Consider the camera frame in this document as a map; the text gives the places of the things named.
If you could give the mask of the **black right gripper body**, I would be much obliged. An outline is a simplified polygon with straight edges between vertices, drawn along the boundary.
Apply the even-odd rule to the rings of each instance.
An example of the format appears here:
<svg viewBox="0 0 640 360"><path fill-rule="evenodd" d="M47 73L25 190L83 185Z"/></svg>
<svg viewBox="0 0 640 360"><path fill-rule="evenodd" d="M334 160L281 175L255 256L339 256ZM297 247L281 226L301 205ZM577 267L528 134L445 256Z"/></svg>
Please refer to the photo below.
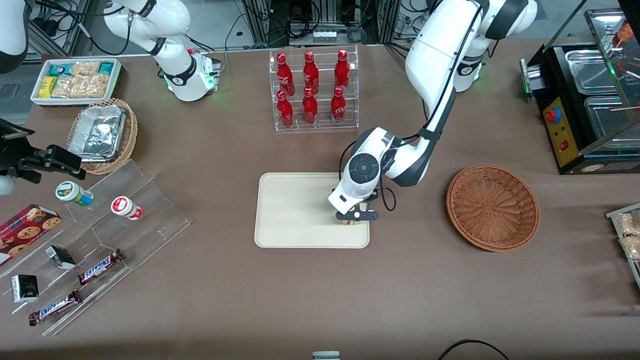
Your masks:
<svg viewBox="0 0 640 360"><path fill-rule="evenodd" d="M0 142L0 195L13 194L18 183L16 179L38 185L42 174L37 171L43 165L35 153L36 148L27 140L2 140Z"/></svg>

